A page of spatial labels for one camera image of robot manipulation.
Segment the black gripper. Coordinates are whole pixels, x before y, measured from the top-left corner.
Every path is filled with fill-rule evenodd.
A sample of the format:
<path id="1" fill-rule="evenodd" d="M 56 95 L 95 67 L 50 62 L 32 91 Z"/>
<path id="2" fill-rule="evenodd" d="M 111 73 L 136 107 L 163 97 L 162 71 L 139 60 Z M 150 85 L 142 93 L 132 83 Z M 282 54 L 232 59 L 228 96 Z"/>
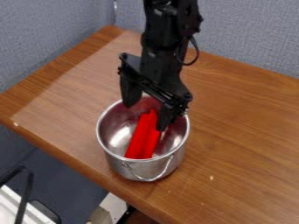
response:
<path id="1" fill-rule="evenodd" d="M 156 129 L 164 131 L 178 117 L 184 115 L 192 94 L 180 79 L 184 63 L 186 47 L 174 51 L 143 50 L 140 57 L 122 52 L 118 68 L 120 75 L 120 94 L 124 105 L 132 107 L 147 92 L 160 103 Z"/>

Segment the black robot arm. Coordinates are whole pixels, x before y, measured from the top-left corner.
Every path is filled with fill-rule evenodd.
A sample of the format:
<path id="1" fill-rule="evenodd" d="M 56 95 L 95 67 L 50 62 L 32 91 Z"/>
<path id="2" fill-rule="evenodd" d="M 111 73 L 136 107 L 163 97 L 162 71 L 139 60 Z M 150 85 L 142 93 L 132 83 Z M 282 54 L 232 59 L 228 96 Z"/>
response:
<path id="1" fill-rule="evenodd" d="M 143 94 L 160 103 L 156 129 L 163 131 L 182 116 L 192 101 L 180 72 L 188 46 L 196 44 L 194 34 L 203 21 L 198 0 L 144 0 L 146 25 L 140 38 L 142 55 L 122 53 L 120 93 L 123 103 L 132 107 Z"/>

